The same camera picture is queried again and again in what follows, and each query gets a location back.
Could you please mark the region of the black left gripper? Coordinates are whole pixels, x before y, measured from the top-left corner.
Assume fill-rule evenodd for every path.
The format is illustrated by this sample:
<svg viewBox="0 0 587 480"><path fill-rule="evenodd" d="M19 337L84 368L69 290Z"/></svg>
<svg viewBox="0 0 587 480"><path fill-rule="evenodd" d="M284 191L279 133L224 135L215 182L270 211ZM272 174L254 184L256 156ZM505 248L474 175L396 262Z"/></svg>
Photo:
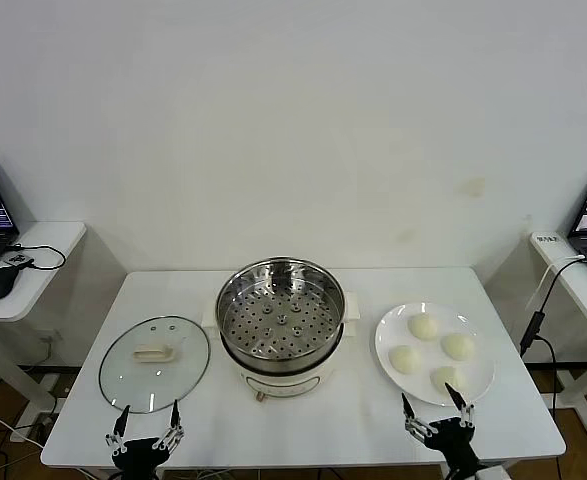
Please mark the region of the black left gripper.
<svg viewBox="0 0 587 480"><path fill-rule="evenodd" d="M115 421L105 441L111 450L111 459L116 472L110 479L158 480L158 467L167 461L167 452L172 453L184 437L184 428L178 401L172 405L169 428L160 437L124 441L130 406L127 405Z"/></svg>

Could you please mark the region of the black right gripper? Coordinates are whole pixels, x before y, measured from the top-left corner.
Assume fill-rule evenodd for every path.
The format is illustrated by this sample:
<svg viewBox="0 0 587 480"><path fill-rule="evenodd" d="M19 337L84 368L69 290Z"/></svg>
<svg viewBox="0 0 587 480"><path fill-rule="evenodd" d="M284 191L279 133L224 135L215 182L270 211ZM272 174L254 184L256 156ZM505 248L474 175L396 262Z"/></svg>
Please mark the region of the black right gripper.
<svg viewBox="0 0 587 480"><path fill-rule="evenodd" d="M480 470L480 461L471 447L475 434L474 405L468 404L451 384L445 382L444 385L459 416L428 425L415 415L408 398L402 393L405 430L427 448L439 451L450 473L476 473Z"/></svg>

